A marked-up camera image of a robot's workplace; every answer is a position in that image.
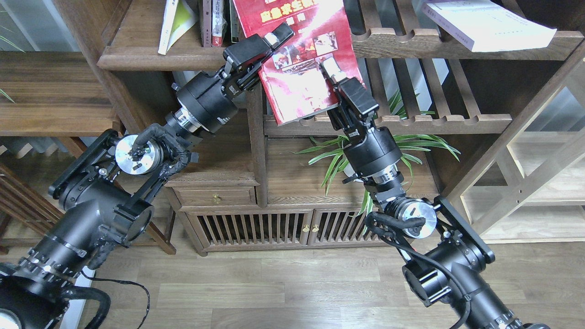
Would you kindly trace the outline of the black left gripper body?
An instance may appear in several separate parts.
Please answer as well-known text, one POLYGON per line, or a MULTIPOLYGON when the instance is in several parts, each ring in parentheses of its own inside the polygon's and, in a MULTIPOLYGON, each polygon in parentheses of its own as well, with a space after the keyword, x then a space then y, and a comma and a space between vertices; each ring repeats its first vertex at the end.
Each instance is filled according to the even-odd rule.
POLYGON ((214 75, 199 72, 177 91, 181 108, 173 123, 188 133, 215 133, 238 112, 234 98, 259 82, 261 66, 274 52, 274 36, 250 36, 228 46, 222 68, 214 75))

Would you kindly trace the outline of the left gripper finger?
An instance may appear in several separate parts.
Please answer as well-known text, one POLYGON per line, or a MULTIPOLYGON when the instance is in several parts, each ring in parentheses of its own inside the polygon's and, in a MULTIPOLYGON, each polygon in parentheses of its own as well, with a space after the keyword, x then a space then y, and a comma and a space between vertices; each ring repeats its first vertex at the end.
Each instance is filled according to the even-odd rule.
POLYGON ((270 48, 280 48, 295 35, 288 23, 281 23, 272 32, 265 35, 265 41, 270 48))

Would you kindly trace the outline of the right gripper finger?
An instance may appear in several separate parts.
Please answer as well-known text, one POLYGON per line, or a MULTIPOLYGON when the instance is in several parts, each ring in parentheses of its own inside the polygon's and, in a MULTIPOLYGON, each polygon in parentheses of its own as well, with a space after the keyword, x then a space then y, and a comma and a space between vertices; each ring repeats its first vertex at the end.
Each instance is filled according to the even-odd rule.
POLYGON ((347 82, 349 81, 347 73, 339 67, 334 58, 327 58, 322 62, 322 72, 326 81, 334 89, 347 89, 347 82))

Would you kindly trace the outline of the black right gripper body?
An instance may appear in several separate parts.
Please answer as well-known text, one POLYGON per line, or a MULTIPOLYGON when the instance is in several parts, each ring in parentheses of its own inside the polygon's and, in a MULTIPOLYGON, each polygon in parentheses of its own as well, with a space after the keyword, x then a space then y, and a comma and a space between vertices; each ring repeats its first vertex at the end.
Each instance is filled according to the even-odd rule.
POLYGON ((402 154, 386 127, 377 128, 374 115, 379 104, 356 78, 328 82, 338 97, 338 106, 328 110, 335 130, 342 130, 349 143, 343 152, 360 179, 389 181, 397 176, 394 168, 402 154))

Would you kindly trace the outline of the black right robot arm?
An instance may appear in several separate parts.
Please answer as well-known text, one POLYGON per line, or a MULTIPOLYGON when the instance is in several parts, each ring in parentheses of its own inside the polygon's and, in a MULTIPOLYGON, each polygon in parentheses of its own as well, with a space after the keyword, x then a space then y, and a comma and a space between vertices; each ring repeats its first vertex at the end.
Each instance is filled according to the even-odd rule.
POLYGON ((404 178, 396 168, 401 150, 386 127, 376 127, 379 105, 370 92, 357 78, 349 78, 334 58, 320 66, 339 99, 338 107, 328 111, 332 126, 349 139, 343 152, 354 174, 346 182, 363 181, 378 207, 364 225, 399 250, 404 277, 424 306, 449 304, 459 315, 455 329, 547 328, 523 324, 481 277, 495 253, 447 199, 437 196, 431 202, 406 196, 404 178))

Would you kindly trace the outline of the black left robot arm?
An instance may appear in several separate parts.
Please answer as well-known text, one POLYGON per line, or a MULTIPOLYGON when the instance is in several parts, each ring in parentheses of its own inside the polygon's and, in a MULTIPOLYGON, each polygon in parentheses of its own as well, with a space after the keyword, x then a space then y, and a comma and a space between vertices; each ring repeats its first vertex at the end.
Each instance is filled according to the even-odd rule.
POLYGON ((88 329, 108 315, 102 290, 75 285, 84 267, 97 269, 116 246, 128 247, 153 218, 152 200, 198 154, 189 148, 238 112, 233 100, 259 82, 262 64, 294 36, 286 23, 223 51, 214 75, 200 72, 177 91, 181 108, 166 124, 119 137, 106 130, 50 186, 65 214, 18 264, 1 264, 1 327, 52 329, 71 300, 99 303, 88 329))

